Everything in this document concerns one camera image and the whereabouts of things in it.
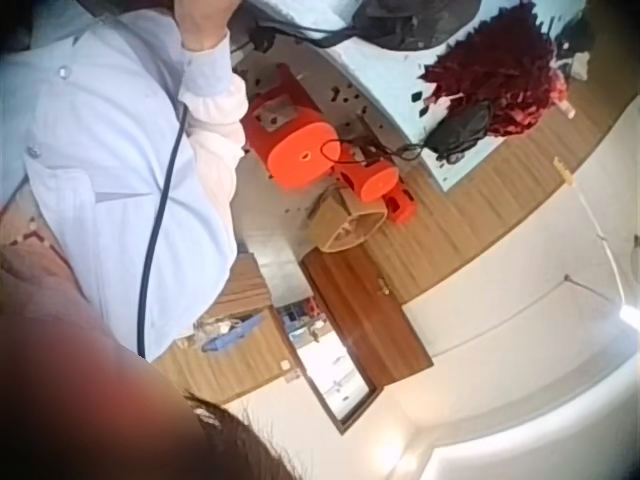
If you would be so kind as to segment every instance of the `white wall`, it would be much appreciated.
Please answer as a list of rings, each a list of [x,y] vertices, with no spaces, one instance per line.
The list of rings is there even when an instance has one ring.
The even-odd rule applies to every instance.
[[[629,279],[629,291],[639,104],[627,109],[576,175]],[[538,406],[557,404],[628,358],[636,344],[616,309],[571,285],[500,326],[567,273],[617,296],[593,227],[575,193],[563,187],[488,252],[405,306],[435,357],[432,369],[390,389],[409,417],[423,426],[450,425],[533,396]],[[598,362],[589,375],[572,381],[594,358]],[[517,420],[493,419],[502,426]]]
[[[383,392],[343,436],[304,379],[277,380],[227,406],[286,451],[305,480],[376,480],[393,468],[415,426]]]
[[[638,357],[514,429],[437,448],[421,480],[618,480],[638,459]]]

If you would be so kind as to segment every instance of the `white shirt sleeve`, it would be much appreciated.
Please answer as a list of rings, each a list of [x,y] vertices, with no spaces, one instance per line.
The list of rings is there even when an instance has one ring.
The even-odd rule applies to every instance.
[[[248,108],[245,84],[231,71],[229,35],[205,52],[186,52],[179,98],[189,108],[187,137],[205,194],[232,234],[229,204],[245,144],[240,119]]]

